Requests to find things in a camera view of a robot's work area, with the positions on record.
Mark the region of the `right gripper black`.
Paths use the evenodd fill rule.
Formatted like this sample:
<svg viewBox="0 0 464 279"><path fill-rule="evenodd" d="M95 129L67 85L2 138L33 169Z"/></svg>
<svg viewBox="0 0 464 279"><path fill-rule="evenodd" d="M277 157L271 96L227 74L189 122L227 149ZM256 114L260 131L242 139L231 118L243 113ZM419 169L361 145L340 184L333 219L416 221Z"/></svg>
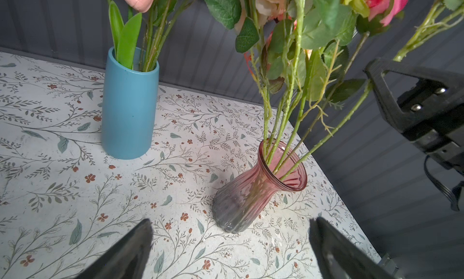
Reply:
<svg viewBox="0 0 464 279"><path fill-rule="evenodd" d="M374 59L365 73L383 118L425 153L426 177L449 200L450 208L458 210L464 182L448 188L431 174L428 160L464 174L463 74L386 59ZM412 79L411 88L395 97L386 81L389 73Z"/></svg>

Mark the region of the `pink tulip stem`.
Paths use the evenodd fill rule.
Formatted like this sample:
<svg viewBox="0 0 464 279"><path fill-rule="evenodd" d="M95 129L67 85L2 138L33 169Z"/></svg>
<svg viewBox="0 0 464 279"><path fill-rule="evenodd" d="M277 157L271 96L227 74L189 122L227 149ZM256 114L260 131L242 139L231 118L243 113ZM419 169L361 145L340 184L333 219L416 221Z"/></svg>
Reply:
<svg viewBox="0 0 464 279"><path fill-rule="evenodd" d="M124 22L122 13L113 0L108 2L108 16L114 43L115 59L120 65L128 69L134 68L134 55L140 34L143 13L147 12L154 0L124 0L129 8L138 11L136 15L129 15Z"/></svg>

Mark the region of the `coral pink rose stem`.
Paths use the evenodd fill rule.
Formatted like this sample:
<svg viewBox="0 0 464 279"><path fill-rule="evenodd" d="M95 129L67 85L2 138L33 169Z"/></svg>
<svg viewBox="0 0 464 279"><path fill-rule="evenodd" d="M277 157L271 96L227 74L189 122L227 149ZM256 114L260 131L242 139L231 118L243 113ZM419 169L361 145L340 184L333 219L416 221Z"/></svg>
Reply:
<svg viewBox="0 0 464 279"><path fill-rule="evenodd" d="M310 114L314 113L315 118L319 114L319 110L314 106L325 103L325 98L329 95L328 91L337 83L344 65L353 55L348 45L354 38L356 21L370 14L366 4L362 4L360 9L355 9L354 4L357 2L363 0L286 0L285 13L291 17L295 17L298 13L305 15L302 48L311 52L309 60L305 63L309 74L309 78L304 83L307 90L305 107L307 116L301 126ZM264 26L266 37L271 34L279 21L274 19L266 23ZM344 77L342 88L336 90L332 97L334 101L328 103L324 109L326 113L323 117L324 122L318 120L316 123L326 122L329 108L342 109L344 100L356 93L361 85L361 82L349 83ZM298 136L294 140L294 144L299 146L302 142L302 138Z"/></svg>

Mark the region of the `cream peony stem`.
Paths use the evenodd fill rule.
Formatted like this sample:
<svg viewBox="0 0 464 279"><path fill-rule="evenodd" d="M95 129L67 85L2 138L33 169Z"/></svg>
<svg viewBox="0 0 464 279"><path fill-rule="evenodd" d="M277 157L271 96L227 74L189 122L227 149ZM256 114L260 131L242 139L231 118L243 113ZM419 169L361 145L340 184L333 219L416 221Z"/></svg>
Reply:
<svg viewBox="0 0 464 279"><path fill-rule="evenodd" d="M271 155L280 142L285 128L280 102L274 128L269 130L272 95L284 86L284 78L271 74L269 50L272 37L265 37L264 26L270 20L285 17L286 0L204 0L210 14L227 29L236 31L236 52L243 54L251 77L258 86L265 107L263 139L264 151Z"/></svg>

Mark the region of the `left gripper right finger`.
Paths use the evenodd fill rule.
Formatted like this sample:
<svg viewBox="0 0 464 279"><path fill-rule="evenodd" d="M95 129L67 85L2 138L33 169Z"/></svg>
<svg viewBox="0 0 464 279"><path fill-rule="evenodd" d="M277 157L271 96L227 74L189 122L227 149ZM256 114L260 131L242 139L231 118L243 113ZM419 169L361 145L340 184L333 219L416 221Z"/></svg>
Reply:
<svg viewBox="0 0 464 279"><path fill-rule="evenodd" d="M309 241L324 279L391 279L326 219L309 221Z"/></svg>

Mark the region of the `teal ceramic vase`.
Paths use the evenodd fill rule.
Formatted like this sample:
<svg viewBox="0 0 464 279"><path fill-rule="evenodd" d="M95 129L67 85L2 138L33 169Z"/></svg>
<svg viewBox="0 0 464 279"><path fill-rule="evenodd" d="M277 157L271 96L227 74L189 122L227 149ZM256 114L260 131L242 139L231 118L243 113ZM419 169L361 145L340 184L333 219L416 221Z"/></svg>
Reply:
<svg viewBox="0 0 464 279"><path fill-rule="evenodd" d="M110 48L103 87L101 144L116 159L135 159L151 147L160 66L140 72L122 66Z"/></svg>

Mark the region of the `pink glass vase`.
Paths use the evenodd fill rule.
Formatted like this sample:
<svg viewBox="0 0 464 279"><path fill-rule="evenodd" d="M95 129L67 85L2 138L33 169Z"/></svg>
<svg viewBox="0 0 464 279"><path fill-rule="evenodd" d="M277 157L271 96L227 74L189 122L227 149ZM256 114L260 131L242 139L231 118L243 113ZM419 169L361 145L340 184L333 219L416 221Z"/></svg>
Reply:
<svg viewBox="0 0 464 279"><path fill-rule="evenodd" d="M284 154L282 141L267 163L264 142L259 144L256 165L221 187L212 203L218 227L227 233L241 233L260 215L278 191L299 192L306 188L308 175L298 154Z"/></svg>

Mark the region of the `small pink rosebud stem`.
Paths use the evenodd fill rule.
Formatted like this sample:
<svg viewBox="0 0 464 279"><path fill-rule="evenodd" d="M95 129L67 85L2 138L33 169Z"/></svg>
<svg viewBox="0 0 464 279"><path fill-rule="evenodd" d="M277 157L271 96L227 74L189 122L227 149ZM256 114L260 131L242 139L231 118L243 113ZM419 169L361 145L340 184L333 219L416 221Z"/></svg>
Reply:
<svg viewBox="0 0 464 279"><path fill-rule="evenodd" d="M381 30L384 31L389 26L390 22L393 18L399 14L408 3L408 0L363 0L366 2L367 6L370 9L370 14L367 18L369 25L381 25ZM349 68L351 67L352 63L356 59L360 49L362 48L365 41L369 38L369 36L374 34L373 29L367 30L363 37L361 38L358 46L356 47L356 51L351 56L351 59L344 65L343 71L341 72L337 83L334 84L333 88L328 91L328 96L325 98L325 103L323 105L316 104L314 107L319 110L319 114L316 116L314 123L320 120L322 123L323 117L325 116L324 109L328 105L334 101L332 98L335 95L335 91L342 88L342 84L344 83L344 77L348 72ZM330 138L332 138L353 116L353 114L358 110L364 100L372 91L372 83L365 82L364 80L361 82L362 85L366 85L364 93L361 95L360 99L356 103L356 105L351 109L351 111L347 114L347 116L337 125L337 127L333 128L328 125L325 125L325 129L327 131L327 136L325 136L320 142L318 142L307 154L302 156L298 161L292 163L291 171L295 170L300 164L303 163L307 158L309 158L316 150L318 150L325 142L327 142Z"/></svg>

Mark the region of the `pink peony stem with bud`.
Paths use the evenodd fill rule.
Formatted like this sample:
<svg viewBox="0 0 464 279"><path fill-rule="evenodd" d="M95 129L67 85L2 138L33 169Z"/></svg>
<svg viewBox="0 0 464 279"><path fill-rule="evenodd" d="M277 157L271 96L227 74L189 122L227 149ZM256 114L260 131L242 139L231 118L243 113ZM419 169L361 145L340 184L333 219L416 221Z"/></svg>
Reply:
<svg viewBox="0 0 464 279"><path fill-rule="evenodd" d="M236 38L263 99L263 153L265 162L275 169L283 167L299 148L294 140L307 116L305 63L311 52L302 48L304 18L302 13L295 17L283 13L265 37L257 10L243 11Z"/></svg>

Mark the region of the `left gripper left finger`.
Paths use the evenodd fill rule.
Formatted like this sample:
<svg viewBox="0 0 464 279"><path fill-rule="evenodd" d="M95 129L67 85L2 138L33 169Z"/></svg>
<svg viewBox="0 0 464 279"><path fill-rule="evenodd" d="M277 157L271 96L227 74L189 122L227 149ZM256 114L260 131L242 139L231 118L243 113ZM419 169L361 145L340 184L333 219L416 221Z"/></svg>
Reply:
<svg viewBox="0 0 464 279"><path fill-rule="evenodd" d="M151 251L152 237L151 221L143 219L77 278L142 278Z"/></svg>

